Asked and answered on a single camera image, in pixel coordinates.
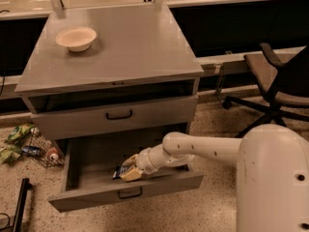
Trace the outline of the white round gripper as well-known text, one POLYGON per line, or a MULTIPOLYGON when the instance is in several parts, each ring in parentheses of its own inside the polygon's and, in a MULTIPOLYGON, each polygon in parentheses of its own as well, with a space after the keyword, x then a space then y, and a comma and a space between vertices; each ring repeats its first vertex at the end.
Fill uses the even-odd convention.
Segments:
POLYGON ((123 165, 130 166, 128 178, 124 180, 126 182, 140 179, 143 173, 151 175, 158 170, 151 162, 150 148, 142 150, 139 154, 132 155, 123 162, 123 165))

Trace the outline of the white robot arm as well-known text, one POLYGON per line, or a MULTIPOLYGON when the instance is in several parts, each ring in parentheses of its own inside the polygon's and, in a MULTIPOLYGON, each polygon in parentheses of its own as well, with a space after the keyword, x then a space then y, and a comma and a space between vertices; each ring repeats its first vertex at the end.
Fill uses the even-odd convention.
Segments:
POLYGON ((238 232, 308 232, 309 142, 282 126, 260 125, 239 138, 169 132, 125 160, 121 178, 135 181, 195 156, 237 169, 238 232))

